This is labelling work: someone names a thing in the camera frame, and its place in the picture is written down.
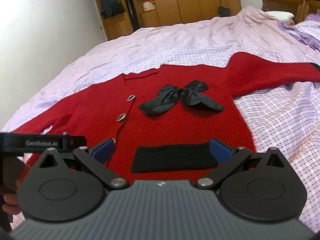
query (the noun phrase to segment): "white pillow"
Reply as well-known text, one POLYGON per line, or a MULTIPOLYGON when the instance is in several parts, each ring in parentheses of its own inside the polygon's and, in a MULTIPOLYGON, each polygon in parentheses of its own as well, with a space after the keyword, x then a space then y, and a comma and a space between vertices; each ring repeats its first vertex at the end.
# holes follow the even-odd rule
POLYGON ((292 22, 292 18, 294 15, 290 12, 283 12, 283 11, 268 11, 267 14, 273 16, 280 22, 284 22, 290 24, 292 22))

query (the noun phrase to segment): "pink bedsheet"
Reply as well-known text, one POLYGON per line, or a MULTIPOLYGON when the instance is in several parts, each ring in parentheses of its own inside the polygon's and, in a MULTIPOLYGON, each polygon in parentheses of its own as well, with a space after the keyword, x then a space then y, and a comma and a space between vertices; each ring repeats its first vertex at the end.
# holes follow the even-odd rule
MULTIPOLYGON (((62 98, 121 73, 139 73, 163 63, 225 67, 239 51, 275 62, 320 65, 318 51, 282 32, 273 17, 252 7, 232 17, 140 29, 102 43, 68 65, 15 113, 3 131, 12 131, 62 98)), ((257 150, 279 147, 303 181, 308 200, 300 220, 319 230, 320 83, 296 82, 260 90, 235 102, 257 150)))

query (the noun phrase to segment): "white logo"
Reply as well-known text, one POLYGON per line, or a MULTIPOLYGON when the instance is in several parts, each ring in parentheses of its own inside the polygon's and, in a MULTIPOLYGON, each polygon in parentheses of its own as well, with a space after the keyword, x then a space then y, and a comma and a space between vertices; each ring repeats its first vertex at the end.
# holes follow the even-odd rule
POLYGON ((159 187, 163 187, 163 186, 166 185, 166 183, 165 183, 164 181, 161 181, 161 182, 158 182, 157 185, 158 185, 159 187))
POLYGON ((26 141, 27 146, 41 146, 41 147, 57 147, 58 142, 40 142, 40 141, 26 141))

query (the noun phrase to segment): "bow knot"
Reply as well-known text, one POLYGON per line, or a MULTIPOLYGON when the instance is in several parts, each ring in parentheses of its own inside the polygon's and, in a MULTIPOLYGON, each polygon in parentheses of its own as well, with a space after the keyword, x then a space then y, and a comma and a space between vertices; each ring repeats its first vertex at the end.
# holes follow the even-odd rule
POLYGON ((195 106, 202 103, 213 110, 222 111, 224 108, 222 105, 199 93, 207 89, 207 84, 198 80, 193 80, 184 88, 165 85, 160 89, 157 97, 141 104, 139 108, 145 114, 160 114, 168 111, 180 99, 185 106, 195 106))

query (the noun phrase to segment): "red sweater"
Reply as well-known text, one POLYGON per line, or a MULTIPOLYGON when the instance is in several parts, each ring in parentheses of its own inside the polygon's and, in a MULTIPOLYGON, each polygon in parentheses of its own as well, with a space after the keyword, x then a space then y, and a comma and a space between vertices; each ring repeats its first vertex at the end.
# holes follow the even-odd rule
MULTIPOLYGON (((273 88, 296 81, 320 81, 320 71, 310 63, 273 63, 240 52, 226 68, 206 65, 162 65, 139 74, 121 74, 116 78, 91 85, 56 103, 27 122, 16 133, 41 133, 53 125, 50 134, 83 135, 88 146, 105 138, 116 139, 116 150, 107 166, 128 179, 191 179, 197 180, 209 170, 131 173, 131 165, 140 146, 198 144, 217 137, 227 144, 255 150, 252 135, 233 99, 255 90, 273 88), (202 91, 224 106, 221 112, 196 110, 178 101, 165 113, 145 115, 139 105, 156 97, 170 84, 185 87, 193 80, 205 82, 202 91), (130 95, 135 100, 127 101, 130 95), (127 117, 117 122, 120 114, 127 117)), ((38 155, 33 155, 33 164, 38 155)))

